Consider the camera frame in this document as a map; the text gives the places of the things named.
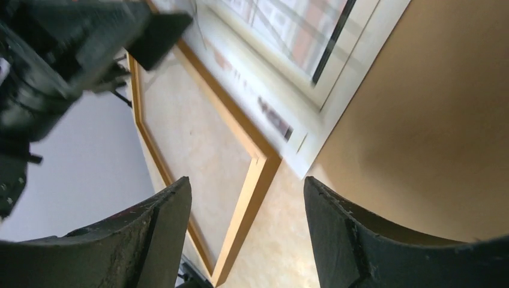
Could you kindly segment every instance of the beige wall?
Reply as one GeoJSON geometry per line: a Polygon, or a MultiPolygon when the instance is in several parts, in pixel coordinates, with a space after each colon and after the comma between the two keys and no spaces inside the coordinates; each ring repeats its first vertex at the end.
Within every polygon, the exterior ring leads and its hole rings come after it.
{"type": "Polygon", "coordinates": [[[507,15],[411,2],[318,158],[338,193],[446,238],[509,232],[507,15]]]}

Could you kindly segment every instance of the light gray wall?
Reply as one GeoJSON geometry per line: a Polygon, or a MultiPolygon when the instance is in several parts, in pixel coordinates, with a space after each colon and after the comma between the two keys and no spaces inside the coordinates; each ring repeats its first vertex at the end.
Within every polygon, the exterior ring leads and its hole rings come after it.
{"type": "Polygon", "coordinates": [[[62,236],[153,195],[131,111],[113,95],[84,95],[31,150],[44,162],[29,167],[0,239],[62,236]]]}

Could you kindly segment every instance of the picture frame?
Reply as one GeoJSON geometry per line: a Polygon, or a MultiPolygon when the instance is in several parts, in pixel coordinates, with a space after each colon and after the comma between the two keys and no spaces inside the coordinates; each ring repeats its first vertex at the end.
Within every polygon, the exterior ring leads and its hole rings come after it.
{"type": "MultiPolygon", "coordinates": [[[[255,124],[249,120],[184,41],[180,40],[178,42],[173,49],[173,53],[200,87],[203,95],[207,97],[239,143],[251,156],[251,163],[215,264],[209,256],[210,253],[206,250],[205,242],[192,216],[188,223],[187,234],[200,258],[200,264],[206,270],[206,277],[214,287],[218,287],[226,281],[235,263],[248,231],[279,168],[281,158],[264,135],[256,128],[255,124]]],[[[170,185],[173,183],[170,168],[166,165],[149,127],[145,124],[140,67],[130,55],[128,55],[128,66],[131,71],[129,90],[132,94],[133,116],[140,134],[140,140],[148,148],[149,156],[153,159],[164,184],[170,185]]]]}

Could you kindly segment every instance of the window pane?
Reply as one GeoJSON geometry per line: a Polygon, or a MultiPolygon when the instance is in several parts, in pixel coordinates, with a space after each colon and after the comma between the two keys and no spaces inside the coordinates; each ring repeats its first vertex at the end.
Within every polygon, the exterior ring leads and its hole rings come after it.
{"type": "Polygon", "coordinates": [[[223,0],[312,80],[347,0],[223,0]]]}

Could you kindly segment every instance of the dark stripe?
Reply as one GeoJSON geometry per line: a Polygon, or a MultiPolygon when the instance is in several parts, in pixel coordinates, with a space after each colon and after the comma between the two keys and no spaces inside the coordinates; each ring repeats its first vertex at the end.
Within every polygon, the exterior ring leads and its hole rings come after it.
{"type": "Polygon", "coordinates": [[[345,27],[346,19],[348,19],[348,16],[350,16],[350,12],[352,12],[355,1],[356,0],[347,0],[345,8],[341,12],[341,15],[339,15],[339,20],[337,21],[336,27],[334,27],[333,34],[331,35],[331,38],[325,48],[324,54],[322,55],[320,62],[318,63],[318,67],[316,67],[315,73],[313,74],[312,81],[314,85],[318,83],[320,76],[324,72],[325,64],[327,64],[327,61],[329,60],[329,57],[333,52],[334,46],[330,47],[330,44],[334,43],[334,45],[336,45],[336,42],[339,39],[339,35],[341,35],[341,32],[345,27]]]}

